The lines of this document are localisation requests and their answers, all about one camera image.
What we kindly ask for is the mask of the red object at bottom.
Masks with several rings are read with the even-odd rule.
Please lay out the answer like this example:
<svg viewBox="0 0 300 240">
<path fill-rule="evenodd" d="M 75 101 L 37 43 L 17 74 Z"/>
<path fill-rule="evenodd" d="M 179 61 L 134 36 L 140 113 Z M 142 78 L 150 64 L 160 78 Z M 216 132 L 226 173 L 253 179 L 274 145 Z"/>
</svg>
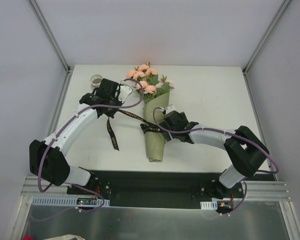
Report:
<svg viewBox="0 0 300 240">
<path fill-rule="evenodd" d="M 26 234 L 21 240 L 35 240 L 35 238 L 29 234 Z"/>
</svg>

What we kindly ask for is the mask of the aluminium corner post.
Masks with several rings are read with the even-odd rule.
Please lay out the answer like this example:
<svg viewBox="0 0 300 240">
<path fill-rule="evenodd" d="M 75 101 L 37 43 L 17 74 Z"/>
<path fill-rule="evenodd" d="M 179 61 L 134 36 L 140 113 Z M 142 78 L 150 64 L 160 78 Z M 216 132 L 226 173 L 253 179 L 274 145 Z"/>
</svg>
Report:
<svg viewBox="0 0 300 240">
<path fill-rule="evenodd" d="M 263 33 L 262 37 L 260 38 L 259 42 L 257 43 L 254 51 L 252 52 L 249 60 L 245 64 L 244 68 L 242 69 L 242 73 L 244 76 L 247 75 L 251 67 L 253 66 L 254 62 L 256 61 L 257 57 L 262 52 L 263 48 L 265 47 L 267 41 L 270 39 L 272 33 L 275 31 L 277 25 L 281 21 L 282 17 L 290 7 L 293 0 L 283 0 L 279 5 L 279 8 L 275 12 L 273 18 L 271 19 L 270 23 L 268 24 L 265 32 Z"/>
<path fill-rule="evenodd" d="M 37 0 L 28 0 L 27 1 L 29 6 L 31 7 L 35 17 L 37 18 L 48 42 L 50 43 L 53 51 L 55 52 L 58 60 L 60 61 L 62 67 L 64 68 L 66 73 L 69 73 L 71 70 L 71 66 L 68 64 L 64 54 L 62 53 L 62 50 L 49 26 L 48 21 L 46 20 L 44 13 L 41 10 L 41 7 L 39 6 L 39 3 Z"/>
</svg>

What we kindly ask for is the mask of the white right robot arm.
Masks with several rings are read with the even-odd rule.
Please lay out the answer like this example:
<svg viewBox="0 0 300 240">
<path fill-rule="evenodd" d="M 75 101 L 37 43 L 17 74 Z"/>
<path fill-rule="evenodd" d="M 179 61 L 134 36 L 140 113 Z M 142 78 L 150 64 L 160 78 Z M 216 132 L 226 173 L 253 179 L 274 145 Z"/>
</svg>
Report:
<svg viewBox="0 0 300 240">
<path fill-rule="evenodd" d="M 188 121 L 184 112 L 178 112 L 173 105 L 153 110 L 163 113 L 163 121 L 155 124 L 160 128 L 167 142 L 177 139 L 193 145 L 208 145 L 226 151 L 231 161 L 230 167 L 204 188 L 212 198 L 223 199 L 232 193 L 240 181 L 252 177 L 260 166 L 270 157 L 268 149 L 246 126 L 235 130 L 222 130 Z"/>
</svg>

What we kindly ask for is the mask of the white ribbed ceramic vase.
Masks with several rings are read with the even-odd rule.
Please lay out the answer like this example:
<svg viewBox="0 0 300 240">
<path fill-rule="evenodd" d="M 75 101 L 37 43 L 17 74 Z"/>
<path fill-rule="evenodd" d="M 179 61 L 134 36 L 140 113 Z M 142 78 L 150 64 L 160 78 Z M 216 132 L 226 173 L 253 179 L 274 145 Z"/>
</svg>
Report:
<svg viewBox="0 0 300 240">
<path fill-rule="evenodd" d="M 90 78 L 90 87 L 92 91 L 100 87 L 102 79 L 103 77 L 99 74 L 95 74 Z"/>
</svg>

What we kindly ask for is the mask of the left aluminium corner post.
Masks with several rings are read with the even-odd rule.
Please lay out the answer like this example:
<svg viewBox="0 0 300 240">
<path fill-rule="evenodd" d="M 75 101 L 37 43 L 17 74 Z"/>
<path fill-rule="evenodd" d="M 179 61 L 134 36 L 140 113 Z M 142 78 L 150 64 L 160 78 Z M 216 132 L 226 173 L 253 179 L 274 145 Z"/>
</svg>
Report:
<svg viewBox="0 0 300 240">
<path fill-rule="evenodd" d="M 62 50 L 49 26 L 48 21 L 46 20 L 44 13 L 41 10 L 41 7 L 39 6 L 39 3 L 37 0 L 28 0 L 27 1 L 29 6 L 31 7 L 35 17 L 37 18 L 48 42 L 50 43 L 53 51 L 55 52 L 58 60 L 60 61 L 62 67 L 64 68 L 66 73 L 69 73 L 71 70 L 71 66 L 68 64 L 64 54 L 62 53 Z"/>
</svg>

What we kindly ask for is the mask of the black ribbon with gold text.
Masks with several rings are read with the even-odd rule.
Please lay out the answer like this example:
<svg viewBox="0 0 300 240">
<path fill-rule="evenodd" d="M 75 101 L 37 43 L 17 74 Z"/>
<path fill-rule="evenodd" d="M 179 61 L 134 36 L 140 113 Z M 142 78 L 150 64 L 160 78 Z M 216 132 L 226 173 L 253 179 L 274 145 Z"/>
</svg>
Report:
<svg viewBox="0 0 300 240">
<path fill-rule="evenodd" d="M 138 116 L 138 115 L 136 115 L 132 112 L 129 112 L 129 111 L 126 111 L 126 110 L 121 110 L 121 109 L 119 109 L 118 112 L 126 115 L 127 117 L 130 117 L 130 118 L 133 118 L 135 120 L 141 121 L 142 123 L 140 124 L 140 128 L 141 128 L 141 130 L 144 134 L 147 133 L 147 132 L 152 132 L 152 133 L 163 133 L 164 132 L 161 128 L 156 126 L 154 123 L 151 123 L 151 122 L 145 120 L 144 118 L 142 118 L 142 117 L 140 117 L 140 116 Z M 107 119 L 106 129 L 107 129 L 107 132 L 109 134 L 109 137 L 110 137 L 113 148 L 115 150 L 119 151 L 120 149 L 119 149 L 118 141 L 117 141 L 115 132 L 114 132 L 112 126 L 111 126 L 110 118 Z"/>
</svg>

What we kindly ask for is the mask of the pink artificial flower bunch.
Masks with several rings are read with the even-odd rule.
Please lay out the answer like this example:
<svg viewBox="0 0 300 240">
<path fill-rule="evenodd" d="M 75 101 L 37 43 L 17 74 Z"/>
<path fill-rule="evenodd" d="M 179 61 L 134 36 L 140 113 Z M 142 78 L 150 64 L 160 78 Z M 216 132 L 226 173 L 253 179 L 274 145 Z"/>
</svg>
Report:
<svg viewBox="0 0 300 240">
<path fill-rule="evenodd" d="M 140 83 L 135 84 L 135 89 L 140 94 L 142 90 L 144 91 L 143 100 L 145 103 L 175 89 L 173 81 L 164 75 L 159 77 L 158 71 L 151 67 L 150 62 L 138 65 L 129 70 L 126 74 L 126 78 L 134 79 Z"/>
</svg>

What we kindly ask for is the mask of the green and orange wrapping paper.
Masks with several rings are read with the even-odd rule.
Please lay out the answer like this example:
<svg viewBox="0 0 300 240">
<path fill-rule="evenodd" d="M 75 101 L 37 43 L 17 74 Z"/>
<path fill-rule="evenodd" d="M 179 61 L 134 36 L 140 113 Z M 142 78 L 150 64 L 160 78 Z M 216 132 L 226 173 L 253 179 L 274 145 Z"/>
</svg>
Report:
<svg viewBox="0 0 300 240">
<path fill-rule="evenodd" d="M 170 93 L 162 94 L 152 100 L 147 100 L 143 107 L 143 117 L 146 121 L 154 124 L 154 128 L 158 128 L 154 121 L 153 112 L 156 107 L 165 108 L 169 105 Z M 165 138 L 160 132 L 145 132 L 145 148 L 146 157 L 149 162 L 162 162 L 165 149 Z"/>
</svg>

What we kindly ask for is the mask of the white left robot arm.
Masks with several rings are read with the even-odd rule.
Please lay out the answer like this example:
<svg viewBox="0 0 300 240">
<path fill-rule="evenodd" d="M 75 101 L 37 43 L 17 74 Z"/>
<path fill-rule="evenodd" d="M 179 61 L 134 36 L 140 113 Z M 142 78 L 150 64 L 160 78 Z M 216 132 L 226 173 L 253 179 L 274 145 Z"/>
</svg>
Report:
<svg viewBox="0 0 300 240">
<path fill-rule="evenodd" d="M 95 191 L 92 174 L 80 167 L 70 166 L 66 155 L 82 132 L 102 115 L 113 118 L 116 108 L 91 107 L 95 105 L 122 106 L 132 89 L 109 79 L 102 79 L 99 87 L 86 93 L 66 124 L 44 140 L 34 140 L 29 146 L 29 169 L 36 176 L 55 186 L 64 183 L 78 185 L 80 191 L 89 195 Z"/>
</svg>

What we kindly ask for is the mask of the right aluminium corner post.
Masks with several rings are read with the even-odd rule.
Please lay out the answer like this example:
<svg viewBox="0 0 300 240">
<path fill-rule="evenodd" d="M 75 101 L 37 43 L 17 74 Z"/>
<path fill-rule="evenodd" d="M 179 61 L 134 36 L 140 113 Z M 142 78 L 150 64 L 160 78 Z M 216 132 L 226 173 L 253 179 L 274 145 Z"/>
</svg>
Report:
<svg viewBox="0 0 300 240">
<path fill-rule="evenodd" d="M 263 48 L 265 47 L 267 41 L 270 39 L 272 33 L 275 31 L 277 25 L 281 21 L 282 17 L 290 7 L 293 0 L 283 0 L 279 5 L 279 8 L 275 12 L 273 18 L 271 19 L 270 23 L 268 24 L 265 32 L 263 33 L 262 37 L 260 38 L 259 42 L 257 43 L 254 51 L 252 52 L 249 60 L 245 64 L 244 68 L 242 69 L 242 73 L 244 76 L 247 75 L 251 67 L 253 66 L 254 62 L 256 61 L 257 57 L 262 52 Z"/>
</svg>

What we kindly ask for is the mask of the aluminium frame rail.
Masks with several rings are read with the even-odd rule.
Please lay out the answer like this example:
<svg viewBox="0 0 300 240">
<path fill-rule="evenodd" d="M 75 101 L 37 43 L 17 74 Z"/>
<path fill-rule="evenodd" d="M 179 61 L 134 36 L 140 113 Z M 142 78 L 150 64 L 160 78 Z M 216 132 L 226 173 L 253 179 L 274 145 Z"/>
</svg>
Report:
<svg viewBox="0 0 300 240">
<path fill-rule="evenodd" d="M 38 178 L 28 176 L 22 187 L 22 196 L 43 196 L 43 197 L 66 197 L 69 184 L 60 186 L 52 185 L 47 191 L 40 192 L 37 186 Z M 288 186 L 282 181 L 254 181 L 247 180 L 242 185 L 241 191 L 247 191 L 246 200 L 265 202 L 291 202 L 292 196 Z"/>
</svg>

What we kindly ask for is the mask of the beige cloth at bottom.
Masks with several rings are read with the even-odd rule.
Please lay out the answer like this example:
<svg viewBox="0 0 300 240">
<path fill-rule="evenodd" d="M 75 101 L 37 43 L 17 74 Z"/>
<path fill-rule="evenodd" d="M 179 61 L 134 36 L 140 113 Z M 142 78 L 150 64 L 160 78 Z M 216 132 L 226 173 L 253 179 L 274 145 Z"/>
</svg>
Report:
<svg viewBox="0 0 300 240">
<path fill-rule="evenodd" d="M 83 238 L 79 235 L 66 234 L 66 235 L 62 235 L 62 236 L 45 238 L 44 240 L 85 240 L 85 238 Z"/>
</svg>

